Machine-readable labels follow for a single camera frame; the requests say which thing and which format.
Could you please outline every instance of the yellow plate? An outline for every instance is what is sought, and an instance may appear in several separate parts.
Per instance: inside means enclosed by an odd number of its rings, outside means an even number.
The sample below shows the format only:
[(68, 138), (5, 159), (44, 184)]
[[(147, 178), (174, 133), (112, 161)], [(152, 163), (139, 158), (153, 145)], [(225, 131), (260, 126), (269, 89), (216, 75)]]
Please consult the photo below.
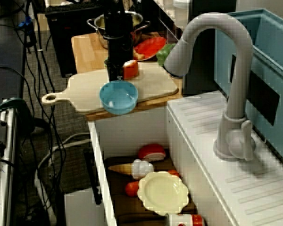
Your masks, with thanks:
[(161, 216), (180, 213), (189, 203), (187, 186), (179, 177), (165, 171), (147, 174), (138, 187), (137, 195), (144, 207)]

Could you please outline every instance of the faucet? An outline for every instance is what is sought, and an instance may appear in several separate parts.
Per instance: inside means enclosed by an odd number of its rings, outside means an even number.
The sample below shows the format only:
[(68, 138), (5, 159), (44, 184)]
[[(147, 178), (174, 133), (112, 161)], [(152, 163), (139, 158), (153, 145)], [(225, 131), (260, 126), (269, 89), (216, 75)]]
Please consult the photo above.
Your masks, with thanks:
[(234, 17), (223, 13), (205, 13), (194, 18), (165, 60), (164, 67), (178, 76), (190, 68), (193, 47), (198, 35), (206, 29), (219, 29), (235, 43), (237, 58), (228, 105), (220, 121), (214, 153), (223, 160), (253, 159), (255, 142), (252, 124), (245, 116), (245, 103), (250, 79), (253, 44), (247, 29)]

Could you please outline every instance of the blue plastic bin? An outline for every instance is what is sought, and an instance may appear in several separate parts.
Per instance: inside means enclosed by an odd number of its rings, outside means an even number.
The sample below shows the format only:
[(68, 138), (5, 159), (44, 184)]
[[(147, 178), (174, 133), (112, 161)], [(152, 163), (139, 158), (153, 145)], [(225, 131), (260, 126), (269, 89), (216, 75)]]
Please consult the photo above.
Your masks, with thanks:
[[(251, 70), (279, 96), (273, 123), (268, 121), (249, 101), (247, 117), (283, 157), (283, 19), (265, 10), (229, 13), (248, 30), (254, 44)], [(223, 32), (216, 31), (214, 78), (229, 94), (234, 42)]]

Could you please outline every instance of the wooden countertop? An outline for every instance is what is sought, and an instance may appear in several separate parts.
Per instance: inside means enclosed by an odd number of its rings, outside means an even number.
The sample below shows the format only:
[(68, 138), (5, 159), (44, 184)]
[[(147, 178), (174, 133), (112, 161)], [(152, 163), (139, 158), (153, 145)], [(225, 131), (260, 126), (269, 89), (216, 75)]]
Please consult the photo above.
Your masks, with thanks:
[[(143, 34), (142, 39), (159, 36), (157, 33)], [(108, 50), (100, 45), (97, 34), (85, 34), (72, 38), (72, 47), (75, 56), (76, 69), (78, 73), (91, 72), (104, 69), (104, 60), (108, 56)], [(167, 101), (182, 98), (182, 80), (172, 78), (179, 91), (176, 94), (137, 103), (136, 107), (130, 112), (140, 112), (156, 107), (165, 106)], [(87, 114), (88, 121), (95, 121), (115, 117), (107, 111)]]

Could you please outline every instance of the ice cream cone toy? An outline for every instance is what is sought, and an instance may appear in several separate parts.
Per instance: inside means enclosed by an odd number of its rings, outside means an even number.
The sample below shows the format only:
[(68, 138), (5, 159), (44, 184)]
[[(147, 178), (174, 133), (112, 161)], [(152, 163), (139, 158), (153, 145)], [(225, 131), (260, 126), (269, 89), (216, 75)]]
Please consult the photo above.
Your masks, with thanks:
[(148, 173), (154, 172), (154, 167), (151, 163), (139, 159), (134, 160), (132, 163), (110, 166), (108, 169), (132, 176), (135, 180), (144, 178)]

